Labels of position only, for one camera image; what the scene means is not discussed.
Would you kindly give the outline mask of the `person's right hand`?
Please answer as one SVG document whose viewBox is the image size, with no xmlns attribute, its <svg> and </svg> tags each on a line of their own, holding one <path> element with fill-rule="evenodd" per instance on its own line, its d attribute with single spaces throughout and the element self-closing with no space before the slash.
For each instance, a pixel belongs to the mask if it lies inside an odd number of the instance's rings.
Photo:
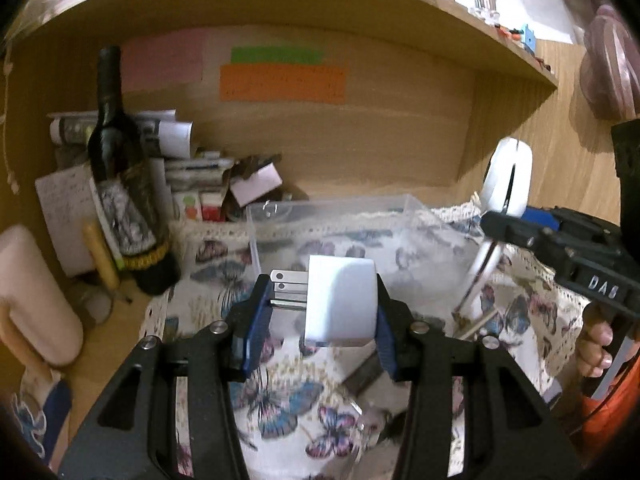
<svg viewBox="0 0 640 480">
<path fill-rule="evenodd" d="M 613 331 L 598 304 L 588 304 L 582 315 L 582 332 L 576 340 L 575 359 L 580 376 L 598 378 L 613 362 L 606 350 L 613 341 Z"/>
</svg>

